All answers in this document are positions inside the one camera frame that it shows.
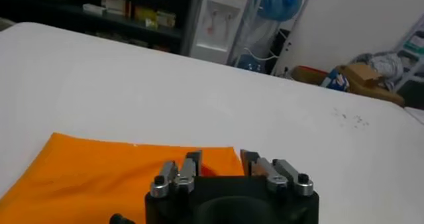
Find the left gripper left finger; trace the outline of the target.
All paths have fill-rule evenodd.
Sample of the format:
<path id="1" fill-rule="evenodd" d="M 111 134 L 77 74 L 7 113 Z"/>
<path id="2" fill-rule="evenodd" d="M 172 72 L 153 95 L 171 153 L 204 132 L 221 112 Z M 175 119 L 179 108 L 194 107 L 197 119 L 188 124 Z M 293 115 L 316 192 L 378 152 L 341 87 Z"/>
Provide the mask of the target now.
<path id="1" fill-rule="evenodd" d="M 180 169 L 173 160 L 165 162 L 150 184 L 150 196 L 164 198 L 172 192 L 191 193 L 194 190 L 195 177 L 201 175 L 201 160 L 202 151 L 197 150 L 186 154 Z"/>

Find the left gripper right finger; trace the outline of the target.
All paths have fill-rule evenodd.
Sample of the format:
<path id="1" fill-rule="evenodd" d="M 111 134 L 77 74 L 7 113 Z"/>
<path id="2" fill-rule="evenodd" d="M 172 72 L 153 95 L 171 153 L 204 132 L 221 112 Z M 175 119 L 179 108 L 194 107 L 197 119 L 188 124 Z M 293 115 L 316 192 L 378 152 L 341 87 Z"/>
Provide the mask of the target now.
<path id="1" fill-rule="evenodd" d="M 240 159 L 246 176 L 263 176 L 270 192 L 291 191 L 300 197 L 313 195 L 313 181 L 306 173 L 298 172 L 287 160 L 268 161 L 257 152 L 241 149 Z"/>

